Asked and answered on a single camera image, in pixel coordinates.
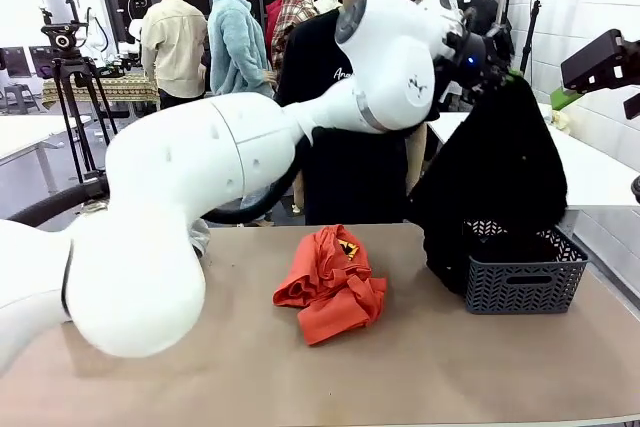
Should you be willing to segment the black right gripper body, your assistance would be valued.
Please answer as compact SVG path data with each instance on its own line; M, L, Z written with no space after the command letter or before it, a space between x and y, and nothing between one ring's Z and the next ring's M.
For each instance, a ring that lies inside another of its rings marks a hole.
M561 63L562 86L576 93L639 84L639 41L610 29Z

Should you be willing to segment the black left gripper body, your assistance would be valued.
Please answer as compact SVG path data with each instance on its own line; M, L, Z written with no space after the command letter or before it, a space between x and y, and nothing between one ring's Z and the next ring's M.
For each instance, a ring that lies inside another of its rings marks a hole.
M485 36L465 26L449 32L445 45L452 54L437 59L437 96L442 97L452 82L463 89L480 90L500 85L510 69L510 50L505 44L508 29L494 24Z

